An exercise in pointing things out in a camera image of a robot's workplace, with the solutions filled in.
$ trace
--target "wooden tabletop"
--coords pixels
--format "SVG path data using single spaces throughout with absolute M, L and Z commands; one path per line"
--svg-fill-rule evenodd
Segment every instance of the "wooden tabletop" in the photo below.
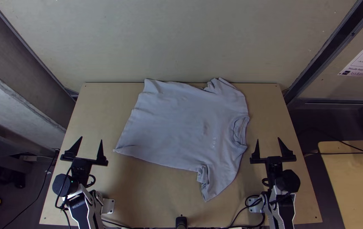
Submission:
M 192 84 L 205 87 L 206 84 Z M 197 173 L 160 166 L 130 156 L 113 153 L 143 83 L 86 83 L 82 86 L 61 151 L 69 149 L 83 136 L 78 157 L 95 159 L 103 140 L 107 167 L 94 165 L 91 174 L 97 178 L 92 187 L 107 198 L 115 199 L 115 211 L 103 217 L 131 227 L 174 227 L 175 218 L 183 214 L 190 227 L 228 226 L 244 206 L 249 195 L 266 190 L 263 164 L 251 165 L 250 154 L 259 139 L 261 157 L 281 155 L 277 137 L 297 155 L 296 162 L 285 162 L 301 180 L 296 196 L 295 223 L 321 222 L 321 216 L 282 93 L 277 84 L 234 84 L 246 97 L 251 118 L 246 138 L 249 145 L 239 172 L 230 186 L 217 197 L 204 202 Z M 58 160 L 53 178 L 66 173 L 71 162 Z M 51 184 L 40 223 L 67 225 L 63 213 L 54 207 L 56 194 Z M 243 212 L 236 223 L 257 224 L 259 214 Z
M 363 149 L 363 141 L 346 141 Z M 321 153 L 360 152 L 340 142 L 320 142 Z M 363 154 L 322 155 L 347 229 L 363 228 Z

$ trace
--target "beige wall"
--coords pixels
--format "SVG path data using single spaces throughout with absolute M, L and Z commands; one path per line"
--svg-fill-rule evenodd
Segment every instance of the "beige wall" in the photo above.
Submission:
M 300 75 L 356 0 L 0 0 L 62 84 Z
M 363 28 L 300 97 L 363 100 L 363 77 L 337 75 L 362 49 Z
M 67 128 L 74 101 L 33 58 L 1 18 L 0 80 Z

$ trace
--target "floor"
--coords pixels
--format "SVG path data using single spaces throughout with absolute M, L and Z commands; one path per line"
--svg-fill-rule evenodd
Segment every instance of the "floor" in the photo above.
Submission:
M 357 109 L 298 109 L 290 111 L 303 153 L 315 152 L 320 141 L 331 141 L 330 134 L 341 140 L 363 140 L 363 115 Z M 322 158 L 311 155 L 305 158 L 313 183 L 323 223 L 296 225 L 297 229 L 342 229 L 344 225 L 328 179 Z M 34 200 L 43 183 L 48 163 L 36 162 L 33 171 L 27 176 L 26 188 L 17 189 L 13 184 L 0 186 L 0 196 L 4 203 L 0 207 L 0 228 L 6 225 L 17 212 Z M 50 183 L 47 176 L 45 187 Z M 47 188 L 44 188 L 38 201 L 20 215 L 7 229 L 65 229 L 67 226 L 39 225 Z

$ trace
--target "metal frame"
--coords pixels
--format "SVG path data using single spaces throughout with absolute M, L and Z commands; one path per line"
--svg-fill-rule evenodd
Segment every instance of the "metal frame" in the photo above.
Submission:
M 317 55 L 285 93 L 284 100 L 288 106 L 334 60 L 362 27 L 363 0 L 358 0 Z
M 70 96 L 70 98 L 75 102 L 75 99 L 71 96 L 71 94 L 65 89 L 63 84 L 56 78 L 56 76 L 47 68 L 47 66 L 43 63 L 43 61 L 34 53 L 34 51 L 30 48 L 30 46 L 26 43 L 26 41 L 20 36 L 17 30 L 12 26 L 12 24 L 6 19 L 6 17 L 0 11 L 0 18 L 4 21 L 4 23 L 9 27 L 9 29 L 15 34 L 15 36 L 20 40 L 23 46 L 30 52 L 30 54 L 36 59 L 36 61 L 43 67 L 43 69 L 51 76 L 51 78 L 56 81 L 56 83 L 64 90 L 64 92 Z

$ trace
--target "metal bracket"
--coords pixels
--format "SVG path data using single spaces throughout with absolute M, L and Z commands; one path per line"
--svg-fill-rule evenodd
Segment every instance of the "metal bracket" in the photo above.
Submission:
M 114 212 L 115 200 L 104 198 L 103 203 L 101 214 L 112 214 Z
M 256 200 L 258 200 L 259 197 L 255 197 L 255 198 L 249 198 L 247 201 L 246 201 L 246 204 L 247 205 L 251 205 L 253 204 Z M 249 212 L 251 213 L 263 213 L 263 198 L 262 198 L 262 202 L 260 202 L 259 204 L 253 206 L 253 207 L 250 207 L 249 208 Z

